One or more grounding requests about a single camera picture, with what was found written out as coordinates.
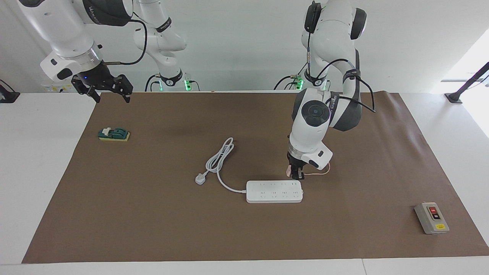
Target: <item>cable connector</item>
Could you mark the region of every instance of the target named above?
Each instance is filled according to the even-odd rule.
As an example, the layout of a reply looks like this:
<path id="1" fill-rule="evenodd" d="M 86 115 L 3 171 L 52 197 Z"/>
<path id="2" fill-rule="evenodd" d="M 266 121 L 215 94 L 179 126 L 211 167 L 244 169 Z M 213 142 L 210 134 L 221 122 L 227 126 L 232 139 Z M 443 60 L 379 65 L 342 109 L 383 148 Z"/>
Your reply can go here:
<path id="1" fill-rule="evenodd" d="M 196 177 L 195 177 L 195 183 L 197 183 L 198 185 L 202 185 L 204 184 L 205 182 L 205 175 L 199 173 Z"/>

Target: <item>black button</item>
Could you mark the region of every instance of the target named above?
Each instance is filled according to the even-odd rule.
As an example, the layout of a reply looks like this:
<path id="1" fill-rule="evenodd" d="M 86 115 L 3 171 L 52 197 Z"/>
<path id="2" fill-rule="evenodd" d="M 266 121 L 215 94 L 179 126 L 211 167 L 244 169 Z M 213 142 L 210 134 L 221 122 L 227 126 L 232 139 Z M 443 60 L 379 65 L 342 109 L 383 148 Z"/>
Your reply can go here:
<path id="1" fill-rule="evenodd" d="M 309 164 L 312 165 L 312 166 L 314 166 L 314 167 L 316 167 L 316 168 L 319 167 L 319 165 L 317 165 L 317 163 L 315 163 L 313 160 L 310 160 L 309 161 Z"/>
<path id="2" fill-rule="evenodd" d="M 70 77 L 72 75 L 73 75 L 73 72 L 70 69 L 64 68 L 61 70 L 61 72 L 58 73 L 57 77 L 59 80 L 63 80 L 63 79 Z"/>
<path id="3" fill-rule="evenodd" d="M 302 106 L 301 114 L 308 125 L 318 127 L 328 120 L 330 110 L 323 102 L 319 100 L 311 100 Z"/>

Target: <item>yellow base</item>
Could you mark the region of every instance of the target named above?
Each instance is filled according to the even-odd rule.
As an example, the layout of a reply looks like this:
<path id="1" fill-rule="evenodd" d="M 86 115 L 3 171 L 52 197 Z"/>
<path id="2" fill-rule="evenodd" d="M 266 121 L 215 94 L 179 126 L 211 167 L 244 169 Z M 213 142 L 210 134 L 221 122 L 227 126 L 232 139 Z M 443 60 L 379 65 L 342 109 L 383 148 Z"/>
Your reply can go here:
<path id="1" fill-rule="evenodd" d="M 104 137 L 99 137 L 98 139 L 103 141 L 127 141 L 129 139 L 130 134 L 131 134 L 130 132 L 127 132 L 126 139 L 104 138 Z"/>

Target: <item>power cord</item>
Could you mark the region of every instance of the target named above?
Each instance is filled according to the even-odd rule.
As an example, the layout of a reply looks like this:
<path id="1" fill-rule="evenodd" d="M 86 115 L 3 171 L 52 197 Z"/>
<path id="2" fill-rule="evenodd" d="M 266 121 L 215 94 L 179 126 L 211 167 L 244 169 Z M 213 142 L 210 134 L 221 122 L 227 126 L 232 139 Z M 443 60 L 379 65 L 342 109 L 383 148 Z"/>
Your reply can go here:
<path id="1" fill-rule="evenodd" d="M 288 83 L 287 85 L 285 85 L 284 90 L 287 90 L 287 87 L 288 87 L 289 85 L 290 85 L 290 87 L 289 87 L 289 89 L 288 89 L 288 90 L 292 89 L 292 87 L 293 87 L 295 84 L 297 84 L 297 82 L 292 81 L 292 82 Z"/>
<path id="2" fill-rule="evenodd" d="M 199 86 L 199 83 L 198 83 L 197 81 L 195 81 L 195 80 L 190 80 L 190 81 L 189 81 L 189 83 L 195 83 L 195 84 L 197 84 L 197 88 L 198 88 L 198 89 L 199 89 L 199 91 L 200 91 L 200 86 Z"/>
<path id="3" fill-rule="evenodd" d="M 292 75 L 288 75 L 288 76 L 280 79 L 280 81 L 277 83 L 277 85 L 275 85 L 275 87 L 273 89 L 276 90 L 277 87 L 280 85 L 280 83 L 282 83 L 282 81 L 286 80 L 287 78 L 293 78 L 293 76 Z"/>
<path id="4" fill-rule="evenodd" d="M 300 71 L 297 73 L 297 75 L 299 75 L 299 76 L 300 76 L 300 75 L 301 75 L 301 73 L 302 73 L 302 70 L 303 70 L 303 69 L 304 69 L 306 66 L 307 66 L 307 62 L 304 64 L 304 66 L 302 66 L 302 69 L 301 69 L 301 70 L 300 70 Z"/>
<path id="5" fill-rule="evenodd" d="M 315 175 L 326 175 L 330 172 L 331 170 L 331 163 L 328 163 L 328 170 L 326 170 L 326 172 L 324 173 L 309 173 L 309 174 L 304 174 L 305 176 L 315 176 Z"/>
<path id="6" fill-rule="evenodd" d="M 146 81 L 146 86 L 144 86 L 145 92 L 148 91 L 148 86 L 150 85 L 151 80 L 155 77 L 159 77 L 159 74 L 153 74 L 152 76 L 150 76 L 150 78 L 148 78 L 148 81 Z"/>
<path id="7" fill-rule="evenodd" d="M 219 182 L 227 190 L 232 191 L 232 192 L 236 192 L 236 193 L 246 194 L 246 190 L 235 190 L 235 189 L 232 189 L 229 186 L 227 186 L 222 181 L 221 176 L 219 175 L 219 171 L 222 169 L 222 164 L 224 163 L 224 160 L 226 159 L 227 155 L 229 155 L 229 153 L 231 153 L 231 151 L 234 148 L 233 141 L 234 141 L 234 139 L 232 137 L 226 139 L 224 144 L 222 144 L 221 149 L 207 161 L 207 163 L 205 164 L 205 169 L 207 169 L 207 171 L 205 173 L 199 174 L 195 177 L 195 182 L 197 184 L 200 184 L 200 185 L 204 184 L 205 176 L 207 175 L 207 173 L 212 172 L 212 173 L 217 174 L 217 178 L 218 178 Z"/>
<path id="8" fill-rule="evenodd" d="M 320 72 L 320 73 L 317 75 L 317 77 L 316 77 L 316 78 L 319 78 L 319 77 L 321 76 L 321 74 L 322 74 L 322 73 L 324 73 L 324 71 L 325 71 L 325 70 L 326 70 L 326 69 L 327 69 L 329 66 L 333 65 L 333 64 L 334 64 L 334 63 L 336 63 L 336 62 L 340 62 L 340 61 L 344 61 L 344 62 L 346 62 L 346 63 L 350 64 L 350 66 L 351 66 L 353 69 L 355 69 L 355 66 L 353 66 L 353 64 L 352 64 L 352 63 L 351 63 L 351 62 L 350 62 L 348 59 L 344 59 L 344 58 L 338 58 L 338 59 L 335 59 L 335 60 L 333 60 L 333 61 L 329 62 L 329 63 L 328 63 L 328 64 L 327 64 L 327 65 L 326 65 L 326 66 L 325 66 L 325 67 L 324 67 L 324 68 L 321 70 L 321 72 Z M 312 77 L 312 75 L 311 75 L 311 68 L 309 68 L 309 75 Z"/>
<path id="9" fill-rule="evenodd" d="M 144 54 L 146 53 L 146 47 L 148 46 L 148 28 L 146 27 L 146 24 L 141 20 L 131 19 L 131 20 L 129 20 L 129 22 L 140 23 L 143 25 L 143 28 L 144 28 L 144 47 L 143 47 L 143 52 L 141 53 L 141 56 L 134 62 L 128 62 L 128 63 L 120 62 L 120 61 L 104 62 L 105 65 L 134 65 L 136 63 L 139 63 L 139 61 L 141 61 L 141 59 L 143 59 Z"/>
<path id="10" fill-rule="evenodd" d="M 150 85 L 150 92 L 153 91 L 153 84 L 159 84 L 159 81 L 153 81 L 151 82 L 151 85 Z"/>
<path id="11" fill-rule="evenodd" d="M 346 97 L 346 96 L 339 96 L 338 98 L 342 98 L 342 99 L 348 99 L 356 104 L 360 104 L 362 107 L 366 108 L 367 110 L 373 112 L 373 113 L 376 113 L 376 110 L 375 110 L 375 98 L 374 98 L 374 92 L 372 91 L 372 88 L 370 87 L 370 85 L 368 85 L 365 81 L 363 81 L 360 77 L 356 76 L 356 78 L 361 82 L 363 83 L 367 88 L 368 90 L 370 91 L 370 97 L 372 99 L 372 107 L 368 107 L 367 105 L 361 103 L 360 101 L 356 100 L 356 99 L 353 99 L 353 98 L 350 98 L 350 97 Z M 329 102 L 331 101 L 331 98 L 328 98 L 328 100 L 326 100 L 325 104 L 327 105 Z"/>
<path id="12" fill-rule="evenodd" d="M 309 33 L 309 36 L 307 37 L 307 55 L 306 55 L 306 60 L 307 60 L 306 70 L 309 70 L 309 75 L 311 74 L 311 48 L 309 47 L 310 41 L 311 41 L 311 33 Z"/>

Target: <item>gray switch box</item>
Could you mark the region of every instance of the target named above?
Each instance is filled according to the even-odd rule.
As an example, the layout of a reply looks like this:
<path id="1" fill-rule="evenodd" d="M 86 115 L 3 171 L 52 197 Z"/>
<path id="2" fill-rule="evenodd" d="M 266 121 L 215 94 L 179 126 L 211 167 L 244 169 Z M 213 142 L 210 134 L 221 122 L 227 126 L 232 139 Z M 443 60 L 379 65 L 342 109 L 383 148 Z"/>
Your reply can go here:
<path id="1" fill-rule="evenodd" d="M 414 207 L 426 234 L 440 234 L 450 229 L 436 203 L 422 203 Z"/>

